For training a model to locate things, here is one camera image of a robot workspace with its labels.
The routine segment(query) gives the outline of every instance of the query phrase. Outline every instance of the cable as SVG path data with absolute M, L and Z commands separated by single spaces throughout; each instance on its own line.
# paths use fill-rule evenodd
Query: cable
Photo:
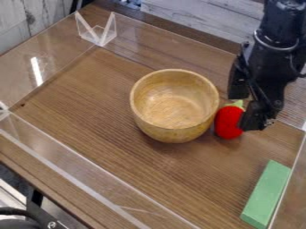
M 0 208 L 0 215 L 3 216 L 26 216 L 28 218 L 31 218 L 32 220 L 35 220 L 39 225 L 42 226 L 42 221 L 38 219 L 38 217 L 30 213 L 28 211 L 23 210 L 23 209 L 18 209 L 18 208 Z

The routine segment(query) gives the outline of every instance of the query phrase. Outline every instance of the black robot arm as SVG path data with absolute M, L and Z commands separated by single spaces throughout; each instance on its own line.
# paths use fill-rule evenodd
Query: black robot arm
M 304 77 L 306 62 L 306 0 L 266 0 L 254 44 L 242 44 L 233 63 L 229 99 L 249 98 L 240 127 L 264 130 L 284 108 L 285 88 Z

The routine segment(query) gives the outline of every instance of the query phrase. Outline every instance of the strawberry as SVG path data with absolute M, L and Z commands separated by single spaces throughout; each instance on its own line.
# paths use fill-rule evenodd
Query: strawberry
M 244 130 L 238 127 L 238 122 L 244 114 L 244 101 L 226 105 L 215 115 L 215 133 L 226 140 L 240 137 Z

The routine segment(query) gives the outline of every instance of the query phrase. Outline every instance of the green block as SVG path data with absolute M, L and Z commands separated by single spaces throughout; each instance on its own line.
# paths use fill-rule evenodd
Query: green block
M 273 160 L 269 161 L 241 214 L 242 220 L 258 229 L 265 229 L 269 226 L 289 174 L 288 167 Z

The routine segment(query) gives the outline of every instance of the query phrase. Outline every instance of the bowl rim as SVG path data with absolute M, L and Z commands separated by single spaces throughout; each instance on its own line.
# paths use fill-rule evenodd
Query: bowl rim
M 183 128 L 165 128 L 163 126 L 159 126 L 157 124 L 154 124 L 153 122 L 147 121 L 146 118 L 143 117 L 142 113 L 139 112 L 137 106 L 135 106 L 135 90 L 137 88 L 139 87 L 141 83 L 143 81 L 146 81 L 150 77 L 153 77 L 153 75 L 155 75 L 157 73 L 159 72 L 186 72 L 186 73 L 190 73 L 195 76 L 198 76 L 198 78 L 205 81 L 206 83 L 209 83 L 213 91 L 214 91 L 214 94 L 217 95 L 217 100 L 215 100 L 215 103 L 214 103 L 214 107 L 211 110 L 214 110 L 214 112 L 209 113 L 203 119 L 201 120 L 201 122 L 198 122 L 198 124 L 195 125 L 191 125 L 191 126 L 187 126 L 187 127 L 183 127 Z M 158 70 L 158 71 L 154 71 L 149 74 L 146 74 L 134 84 L 133 88 L 131 88 L 131 95 L 130 95 L 130 102 L 131 102 L 131 110 L 133 110 L 133 113 L 142 119 L 143 122 L 149 123 L 151 126 L 155 126 L 158 128 L 162 128 L 165 130 L 185 130 L 185 129 L 189 129 L 189 128 L 194 128 L 199 125 L 202 125 L 210 118 L 211 116 L 217 113 L 217 110 L 218 110 L 218 107 L 219 107 L 219 103 L 221 103 L 221 95 L 219 95 L 219 91 L 217 90 L 217 87 L 215 85 L 213 84 L 213 82 L 201 74 L 198 74 L 197 72 L 193 72 L 190 70 L 185 70 L 185 69 L 163 69 L 163 70 Z

